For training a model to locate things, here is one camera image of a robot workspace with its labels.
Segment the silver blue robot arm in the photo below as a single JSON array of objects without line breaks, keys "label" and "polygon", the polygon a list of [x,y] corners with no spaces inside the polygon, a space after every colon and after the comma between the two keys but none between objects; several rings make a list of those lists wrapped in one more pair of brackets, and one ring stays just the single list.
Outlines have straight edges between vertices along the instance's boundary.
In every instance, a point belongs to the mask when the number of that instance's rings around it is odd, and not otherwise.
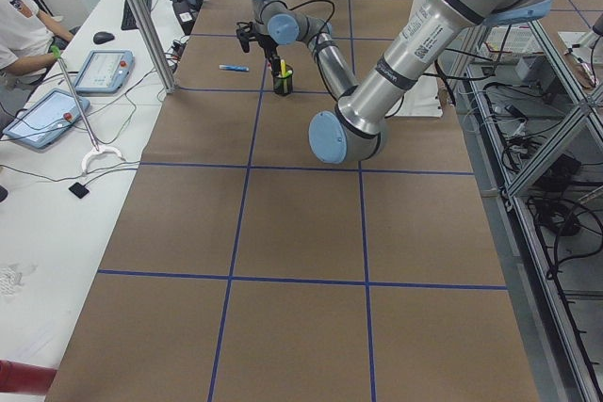
[{"label": "silver blue robot arm", "polygon": [[357,80],[324,20],[298,13],[282,0],[252,0],[253,20],[237,32],[243,50],[252,40],[264,50],[274,73],[277,49],[304,43],[335,105],[310,121],[308,139],[315,157],[327,164],[368,160],[386,142],[385,117],[407,91],[467,28],[511,25],[541,19],[553,0],[425,0],[410,17],[363,81]]}]

